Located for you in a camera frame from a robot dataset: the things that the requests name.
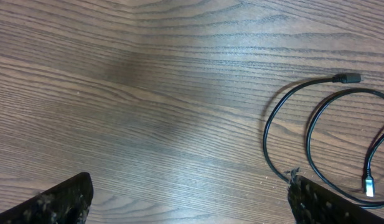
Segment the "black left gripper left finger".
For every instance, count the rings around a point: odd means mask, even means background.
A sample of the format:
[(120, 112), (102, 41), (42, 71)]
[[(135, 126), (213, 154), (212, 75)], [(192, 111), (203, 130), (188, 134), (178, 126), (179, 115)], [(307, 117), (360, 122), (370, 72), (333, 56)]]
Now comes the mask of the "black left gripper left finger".
[(0, 224), (85, 224), (93, 192), (90, 174), (81, 172), (0, 213)]

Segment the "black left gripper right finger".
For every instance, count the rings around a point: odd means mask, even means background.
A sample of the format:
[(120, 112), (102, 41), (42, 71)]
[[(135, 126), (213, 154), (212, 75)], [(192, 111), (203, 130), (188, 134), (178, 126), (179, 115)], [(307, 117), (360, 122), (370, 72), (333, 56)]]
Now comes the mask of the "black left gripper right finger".
[(288, 202), (297, 224), (384, 224), (384, 218), (299, 175), (298, 171), (288, 172)]

